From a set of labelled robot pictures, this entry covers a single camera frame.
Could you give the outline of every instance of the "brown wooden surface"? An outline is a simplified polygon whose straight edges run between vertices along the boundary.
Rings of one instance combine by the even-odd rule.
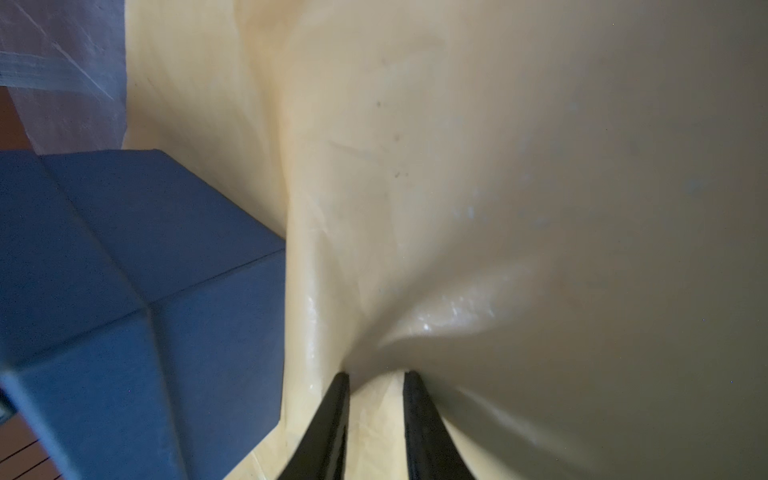
[[[2,150],[31,150],[6,87],[0,87]],[[19,414],[0,425],[0,480],[61,480],[48,453]]]

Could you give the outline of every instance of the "yellow fabric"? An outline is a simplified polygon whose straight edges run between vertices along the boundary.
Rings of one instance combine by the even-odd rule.
[[[129,0],[125,147],[287,241],[275,478],[350,372],[406,478],[417,369],[487,478],[765,476],[759,0]]]

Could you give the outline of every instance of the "blue surface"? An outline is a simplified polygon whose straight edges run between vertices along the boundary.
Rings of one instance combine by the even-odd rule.
[[[280,251],[151,306],[190,478],[221,480],[280,417],[284,284]]]
[[[66,480],[183,480],[147,317],[3,375]]]
[[[282,239],[161,151],[42,161],[148,302],[284,248]]]
[[[45,164],[0,152],[2,385],[67,480],[220,480],[280,417],[285,243],[161,152]]]
[[[6,364],[125,316],[141,301],[34,154],[3,152],[0,161],[0,362]]]

